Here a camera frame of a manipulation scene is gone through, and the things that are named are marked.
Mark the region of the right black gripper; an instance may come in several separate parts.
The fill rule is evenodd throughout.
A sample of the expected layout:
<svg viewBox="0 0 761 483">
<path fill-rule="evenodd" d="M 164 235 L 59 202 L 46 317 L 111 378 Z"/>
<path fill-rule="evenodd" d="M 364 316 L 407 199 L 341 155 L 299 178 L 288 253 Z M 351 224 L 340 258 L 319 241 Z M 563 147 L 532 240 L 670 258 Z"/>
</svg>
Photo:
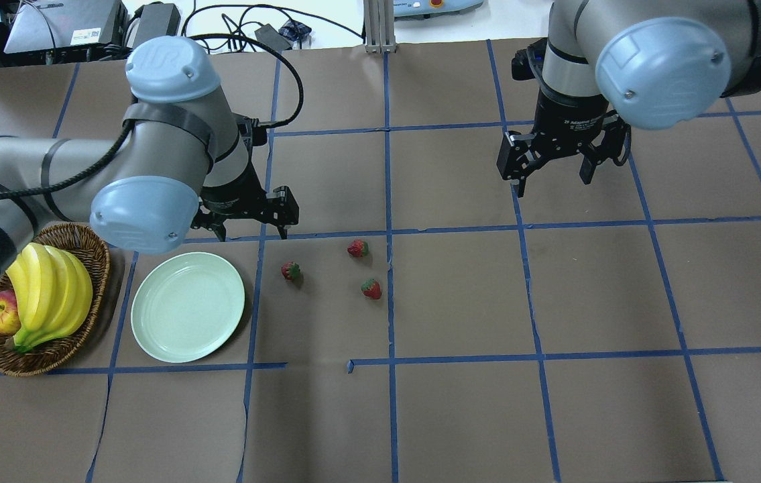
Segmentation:
<svg viewBox="0 0 761 483">
<path fill-rule="evenodd" d="M 603 96 L 569 96 L 548 86 L 544 63 L 550 52 L 548 40 L 540 39 L 512 61 L 515 80 L 534 79 L 540 88 L 532 131 L 505 131 L 497 153 L 497 171 L 517 198 L 524 196 L 528 177 L 549 161 L 582 154 L 579 177 L 591 184 L 604 162 L 622 167 L 630 157 L 631 125 L 607 110 Z"/>
</svg>

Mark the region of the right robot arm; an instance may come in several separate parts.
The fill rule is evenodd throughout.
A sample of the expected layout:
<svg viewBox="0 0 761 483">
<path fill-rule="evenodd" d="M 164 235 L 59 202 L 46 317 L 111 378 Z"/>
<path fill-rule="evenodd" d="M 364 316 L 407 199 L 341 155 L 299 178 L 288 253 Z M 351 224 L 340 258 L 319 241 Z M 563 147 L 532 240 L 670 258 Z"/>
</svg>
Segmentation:
<svg viewBox="0 0 761 483">
<path fill-rule="evenodd" d="M 521 197 L 546 163 L 579 155 L 589 184 L 601 163 L 628 161 L 632 129 L 761 91 L 761 1 L 555 1 L 512 77 L 538 82 L 538 97 L 530 133 L 501 140 L 501 178 Z"/>
</svg>

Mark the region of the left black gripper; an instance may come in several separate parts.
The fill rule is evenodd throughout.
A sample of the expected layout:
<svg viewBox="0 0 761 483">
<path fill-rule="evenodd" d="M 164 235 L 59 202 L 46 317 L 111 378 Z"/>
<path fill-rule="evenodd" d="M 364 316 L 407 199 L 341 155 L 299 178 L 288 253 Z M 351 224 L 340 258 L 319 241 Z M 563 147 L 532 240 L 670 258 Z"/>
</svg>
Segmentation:
<svg viewBox="0 0 761 483">
<path fill-rule="evenodd" d="M 242 114 L 233 114 L 233 118 L 237 137 L 204 180 L 192 228 L 209 231 L 219 242 L 225 242 L 227 220 L 254 219 L 270 224 L 279 238 L 288 239 L 289 229 L 300 220 L 300 206 L 288 186 L 268 193 L 253 163 L 254 149 L 269 141 L 268 130 L 259 119 Z"/>
</svg>

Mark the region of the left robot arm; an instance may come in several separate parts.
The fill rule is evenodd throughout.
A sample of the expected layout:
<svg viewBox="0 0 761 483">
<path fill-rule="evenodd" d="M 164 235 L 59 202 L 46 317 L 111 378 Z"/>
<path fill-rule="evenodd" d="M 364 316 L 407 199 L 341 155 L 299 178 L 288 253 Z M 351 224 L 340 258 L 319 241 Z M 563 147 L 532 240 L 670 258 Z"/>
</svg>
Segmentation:
<svg viewBox="0 0 761 483">
<path fill-rule="evenodd" d="M 232 111 L 200 36 L 160 36 L 125 64 L 133 101 L 116 140 L 0 136 L 0 275 L 51 222 L 88 223 L 123 250 L 163 254 L 193 229 L 226 238 L 253 219 L 280 238 L 298 224 L 287 186 L 263 188 L 252 162 L 267 132 Z"/>
</svg>

